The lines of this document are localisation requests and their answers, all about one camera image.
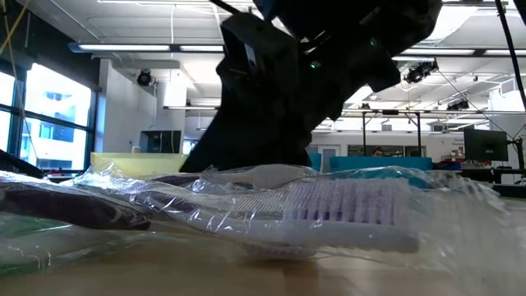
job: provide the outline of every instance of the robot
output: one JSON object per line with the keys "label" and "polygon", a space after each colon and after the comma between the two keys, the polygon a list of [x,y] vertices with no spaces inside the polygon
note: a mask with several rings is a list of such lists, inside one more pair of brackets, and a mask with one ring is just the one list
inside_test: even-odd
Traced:
{"label": "robot", "polygon": [[349,8],[340,9],[316,0],[254,0],[262,20],[211,2],[232,12],[221,25],[222,100],[182,167],[188,173],[309,165],[311,131],[336,120],[362,86],[378,92],[400,83],[392,57],[428,37],[441,10],[441,0],[342,2]]}

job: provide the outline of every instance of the teal partition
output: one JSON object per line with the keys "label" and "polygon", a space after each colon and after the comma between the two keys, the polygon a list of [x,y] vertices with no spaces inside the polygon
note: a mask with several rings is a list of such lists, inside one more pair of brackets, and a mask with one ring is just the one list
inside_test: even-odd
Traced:
{"label": "teal partition", "polygon": [[311,158],[311,168],[318,172],[321,171],[321,153],[309,153],[309,157]]}
{"label": "teal partition", "polygon": [[431,158],[427,157],[339,156],[330,158],[331,172],[339,172],[348,169],[380,168],[386,166],[431,170],[433,168],[433,163]]}

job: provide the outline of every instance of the window frame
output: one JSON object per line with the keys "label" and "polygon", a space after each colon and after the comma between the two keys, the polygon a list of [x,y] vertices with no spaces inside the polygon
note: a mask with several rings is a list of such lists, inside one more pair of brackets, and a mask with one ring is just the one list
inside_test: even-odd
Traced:
{"label": "window frame", "polygon": [[[24,126],[24,120],[21,116],[22,105],[25,105],[25,94],[26,94],[26,80],[27,72],[30,69],[24,69],[16,66],[16,76],[17,80],[14,83],[12,106],[5,104],[0,104],[0,111],[5,111],[11,114],[11,126],[9,127],[8,132],[8,141],[7,141],[7,153],[14,155],[20,158],[21,154],[21,145],[22,145],[22,131]],[[12,70],[12,65],[9,62],[6,62],[0,59],[0,72],[14,76],[14,71]],[[86,141],[85,141],[85,157],[84,157],[84,169],[64,169],[64,173],[81,173],[88,169],[90,166],[90,155],[91,152],[95,150],[95,123],[97,119],[97,105],[99,103],[99,91],[90,88],[91,97],[90,97],[90,108],[88,109],[88,124],[82,126],[76,123],[71,123],[66,120],[61,120],[58,118],[53,118],[38,114],[35,112],[24,110],[26,118],[38,119],[44,123],[57,124],[63,127],[70,127],[73,129],[78,129],[86,132]],[[21,91],[22,102],[17,98],[19,92]]]}

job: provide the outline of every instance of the security camera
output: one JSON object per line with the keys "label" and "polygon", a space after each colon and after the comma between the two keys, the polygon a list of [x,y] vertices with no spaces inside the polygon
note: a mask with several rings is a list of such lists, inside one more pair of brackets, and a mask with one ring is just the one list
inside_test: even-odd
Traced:
{"label": "security camera", "polygon": [[141,70],[141,74],[137,77],[137,83],[139,86],[151,86],[154,83],[154,80],[151,77],[151,70]]}

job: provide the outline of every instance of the computer monitor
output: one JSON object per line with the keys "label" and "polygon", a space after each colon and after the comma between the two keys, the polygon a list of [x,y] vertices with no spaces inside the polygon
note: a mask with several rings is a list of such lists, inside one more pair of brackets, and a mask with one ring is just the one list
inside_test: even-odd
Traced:
{"label": "computer monitor", "polygon": [[466,160],[508,161],[505,132],[464,129]]}

